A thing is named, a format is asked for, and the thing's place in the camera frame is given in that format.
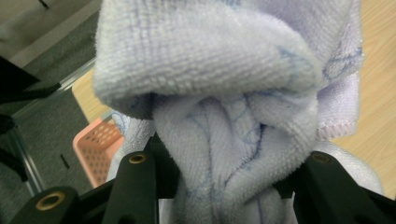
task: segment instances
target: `gray floor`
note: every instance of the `gray floor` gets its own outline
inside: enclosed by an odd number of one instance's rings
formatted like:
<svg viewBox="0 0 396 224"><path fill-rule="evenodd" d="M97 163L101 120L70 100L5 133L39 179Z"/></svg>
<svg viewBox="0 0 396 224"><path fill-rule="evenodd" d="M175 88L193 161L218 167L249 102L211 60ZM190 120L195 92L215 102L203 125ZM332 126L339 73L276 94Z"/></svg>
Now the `gray floor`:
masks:
<svg viewBox="0 0 396 224"><path fill-rule="evenodd" d="M35 88L61 81L95 55L93 38L98 15L92 11L95 9L97 11L100 2L99 4L87 0L46 2L53 11L50 13L44 11L47 13L45 16L39 14L45 10L39 8L40 5L39 7L32 5L33 7L26 10L20 8L21 13L26 14L22 16L25 20L34 18L33 12L39 12L37 15L41 17L35 16L40 17L40 20L43 20L42 17L48 20L44 24L46 28L36 29L39 35L30 34L35 32L34 27L40 21L38 18L32 20L29 23L31 27L28 28L21 22L20 14L17 15L17 19L12 19L7 14L7 21L1 21L3 18L0 17L0 55L6 55L6 58L15 64L23 65L21 67L26 71L42 80ZM7 45L6 52L2 46L9 41L8 35L17 36L16 25L29 35L12 40L14 42ZM12 115L26 104L21 102L0 105L0 114ZM34 160L46 188L70 186L80 194L91 188L72 147L74 136L88 123L71 91L66 91L56 101L18 125L27 151ZM9 147L4 136L0 136L0 147ZM64 165L61 155L66 160L68 168ZM0 164L0 223L8 223L30 197L26 185L19 177Z"/></svg>

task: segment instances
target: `brass ring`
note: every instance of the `brass ring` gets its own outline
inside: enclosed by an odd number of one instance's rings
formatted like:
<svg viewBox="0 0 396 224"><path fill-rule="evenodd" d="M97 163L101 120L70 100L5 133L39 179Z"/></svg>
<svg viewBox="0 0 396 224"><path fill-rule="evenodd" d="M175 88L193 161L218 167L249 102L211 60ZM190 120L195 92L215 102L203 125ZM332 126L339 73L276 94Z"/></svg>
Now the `brass ring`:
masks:
<svg viewBox="0 0 396 224"><path fill-rule="evenodd" d="M63 202L65 198L66 195L63 192L54 191L40 199L40 201L35 205L35 208L40 211L47 211L58 206L58 204Z"/></svg>
<svg viewBox="0 0 396 224"><path fill-rule="evenodd" d="M329 163L331 161L329 156L324 155L322 153L314 152L314 153L312 153L311 157L312 157L312 159L314 159L315 161L320 162L320 163Z"/></svg>
<svg viewBox="0 0 396 224"><path fill-rule="evenodd" d="M131 158L129 158L129 162L131 164L139 164L144 162L147 159L147 156L145 154L136 154L133 155Z"/></svg>

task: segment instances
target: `screw hole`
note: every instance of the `screw hole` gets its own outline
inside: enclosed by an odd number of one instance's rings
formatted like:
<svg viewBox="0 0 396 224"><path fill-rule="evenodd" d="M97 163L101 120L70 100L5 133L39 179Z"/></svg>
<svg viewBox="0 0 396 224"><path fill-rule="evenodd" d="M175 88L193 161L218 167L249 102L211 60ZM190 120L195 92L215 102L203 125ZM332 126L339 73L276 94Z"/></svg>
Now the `screw hole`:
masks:
<svg viewBox="0 0 396 224"><path fill-rule="evenodd" d="M146 155L144 154L137 154L133 155L131 158L129 158L129 162L132 164L138 164L142 163L147 159Z"/></svg>
<svg viewBox="0 0 396 224"><path fill-rule="evenodd" d="M65 197L66 195L61 191L52 192L40 199L40 201L35 205L35 208L40 211L50 210L63 202Z"/></svg>

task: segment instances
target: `towel fold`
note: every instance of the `towel fold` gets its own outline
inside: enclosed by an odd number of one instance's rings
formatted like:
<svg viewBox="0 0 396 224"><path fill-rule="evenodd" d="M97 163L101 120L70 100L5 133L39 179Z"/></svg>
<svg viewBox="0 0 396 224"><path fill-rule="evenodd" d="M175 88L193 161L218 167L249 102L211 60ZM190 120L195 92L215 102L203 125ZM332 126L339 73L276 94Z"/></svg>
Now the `towel fold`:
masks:
<svg viewBox="0 0 396 224"><path fill-rule="evenodd" d="M283 222L288 208L272 184L304 162L317 139L355 130L359 7L104 0L94 90L133 118L112 167L155 130L181 172L165 206L169 223L246 223L251 209L258 223ZM353 109L343 110L345 101ZM341 130L346 114L349 129Z"/></svg>

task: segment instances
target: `pink basket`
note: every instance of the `pink basket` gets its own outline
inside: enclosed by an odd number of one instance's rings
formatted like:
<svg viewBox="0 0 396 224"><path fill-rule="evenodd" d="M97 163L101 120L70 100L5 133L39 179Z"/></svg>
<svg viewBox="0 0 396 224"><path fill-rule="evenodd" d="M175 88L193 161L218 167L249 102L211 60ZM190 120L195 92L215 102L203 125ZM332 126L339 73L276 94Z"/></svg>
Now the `pink basket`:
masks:
<svg viewBox="0 0 396 224"><path fill-rule="evenodd" d="M73 148L94 188L106 182L111 159L123 140L117 126L102 119L97 119L76 135Z"/></svg>

